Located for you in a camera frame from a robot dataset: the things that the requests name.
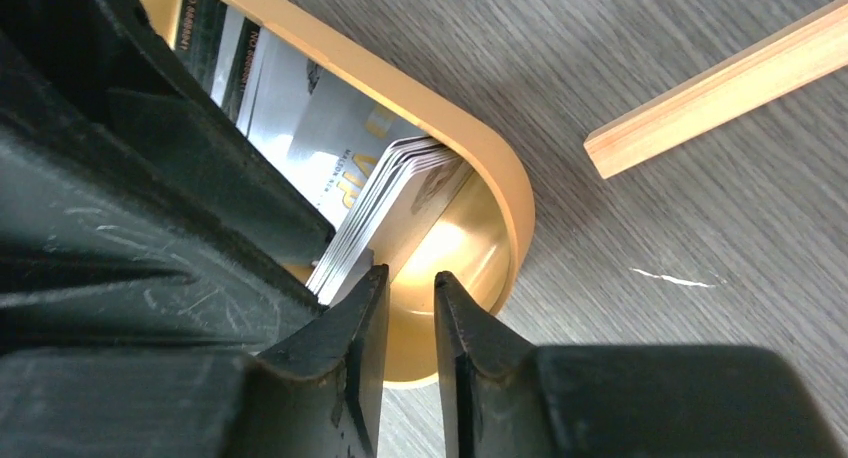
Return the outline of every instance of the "gold card holder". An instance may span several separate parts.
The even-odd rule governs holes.
[[[181,0],[141,0],[172,47]],[[490,313],[506,303],[535,225],[521,162],[492,129],[287,0],[222,0],[441,141],[474,169],[390,285],[386,385],[436,380],[433,281],[448,270]],[[290,271],[305,280],[310,270]]]

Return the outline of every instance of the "gray wood-grain surface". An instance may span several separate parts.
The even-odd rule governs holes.
[[[508,325],[534,343],[776,349],[848,444],[848,70],[608,182],[582,148],[832,0],[292,1],[518,152],[538,225]],[[444,455],[436,386],[385,393],[380,455]]]

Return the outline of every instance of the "stack of cards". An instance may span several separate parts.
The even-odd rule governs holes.
[[[331,304],[374,263],[394,278],[470,166],[238,10],[182,6],[178,58],[337,230],[306,286]]]

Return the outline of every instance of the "wooden strip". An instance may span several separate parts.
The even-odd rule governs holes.
[[[609,178],[848,65],[848,0],[837,0],[592,132]]]

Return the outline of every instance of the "white mark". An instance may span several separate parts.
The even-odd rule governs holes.
[[[241,318],[242,322],[247,327],[248,332],[252,333],[253,332],[253,326],[251,326],[250,320],[247,319],[247,316],[245,315],[244,310],[241,308],[241,306],[239,306],[238,301],[236,299],[234,299],[232,296],[230,296],[230,294],[227,293],[227,291],[224,290],[223,288],[219,288],[219,290],[222,292],[222,294],[224,295],[224,298],[227,300],[227,304],[228,304],[227,313],[229,313],[229,310],[230,310],[229,305],[233,305],[233,309],[235,309],[235,312],[238,314],[239,318]]]
[[[153,299],[153,294],[151,293],[151,291],[152,290],[150,290],[150,288],[144,290],[144,293],[143,293],[144,301],[147,302],[147,306],[149,306],[151,310],[155,310],[156,309],[156,300]]]
[[[206,383],[206,378],[209,376],[209,372],[212,371],[212,364],[214,364],[214,363],[215,363],[215,357],[207,356],[203,360],[203,364],[200,365],[199,369],[197,370],[197,376],[194,377],[194,380],[192,380],[191,383],[195,386],[200,386],[200,385]],[[192,398],[191,395],[192,395],[193,391],[194,391],[194,389],[190,390],[188,392],[188,395],[183,399],[191,400],[191,398]]]
[[[722,277],[720,277],[720,276],[716,275],[716,274],[715,274],[715,273],[713,273],[712,271],[710,272],[710,274],[711,274],[711,275],[713,275],[713,276],[715,276],[716,278],[718,278],[718,280],[719,280],[719,281],[721,281],[721,284],[722,284],[722,285],[726,285],[726,284],[727,284],[727,280],[725,280],[724,278],[722,278]]]
[[[181,316],[181,315],[184,315],[184,314],[186,314],[186,313],[190,312],[190,311],[191,311],[191,310],[192,310],[195,306],[197,306],[197,305],[199,305],[199,304],[203,303],[204,301],[208,300],[210,297],[214,296],[215,294],[217,294],[217,293],[218,293],[218,292],[220,292],[220,291],[221,291],[221,289],[220,289],[220,288],[218,288],[217,290],[212,291],[212,292],[211,292],[211,293],[209,293],[208,295],[206,295],[206,296],[204,296],[203,298],[201,298],[201,299],[197,300],[196,302],[194,302],[194,304],[193,304],[193,305],[191,305],[191,306],[189,306],[188,308],[186,308],[186,309],[184,309],[184,310],[180,310],[180,311],[178,311],[178,312],[177,312],[177,316]]]
[[[170,247],[174,246],[174,243],[176,243],[176,242],[177,242],[177,240],[171,240],[171,241],[169,241],[167,245],[165,245],[165,246],[163,246],[163,247],[162,247],[162,250],[161,250],[161,251],[164,253],[164,252],[165,252],[165,250],[167,250],[168,248],[170,248]]]
[[[697,286],[697,287],[701,287],[701,288],[715,288],[715,285],[708,285],[706,283],[699,283],[697,281],[681,280],[680,278],[675,278],[673,276],[668,276],[668,275],[654,275],[653,273],[648,273],[647,271],[640,270],[639,268],[630,268],[630,271],[635,271],[636,273],[639,273],[640,275],[647,276],[649,278],[657,278],[657,279],[660,279],[660,280],[665,280],[665,281],[668,281],[670,283],[674,283],[675,285]]]
[[[186,266],[191,266],[191,263],[188,260],[186,260],[185,258],[183,258],[182,256],[180,256],[176,253],[171,253],[171,258],[173,258],[174,261],[178,261],[178,262],[180,262],[180,263],[182,263]]]
[[[140,243],[136,243],[132,240],[128,240],[126,238],[122,238],[120,236],[110,235],[108,233],[103,233],[102,236],[103,236],[103,238],[111,241],[112,243],[117,243],[119,245],[124,245],[124,246],[130,247],[130,248],[135,248],[136,250],[148,251],[150,249],[147,246],[144,246]]]
[[[139,238],[147,238],[147,239],[150,239],[150,240],[156,239],[156,237],[153,236],[153,235],[149,235],[147,233],[142,233],[140,231],[130,230],[129,228],[123,228],[123,227],[120,227],[118,225],[98,225],[97,228],[94,229],[94,231],[108,231],[108,230],[120,231],[121,233],[125,233],[125,234],[131,235],[131,236],[137,236]]]
[[[236,324],[236,320],[233,319],[233,314],[230,313],[230,304],[229,303],[227,303],[227,305],[224,306],[224,311],[226,311],[226,313],[227,313],[227,321],[230,322],[230,326],[233,327],[233,331],[238,333],[238,331],[239,331],[238,325]]]
[[[101,210],[100,208],[65,208],[64,213],[66,215],[76,215],[76,214],[102,215],[103,210]]]

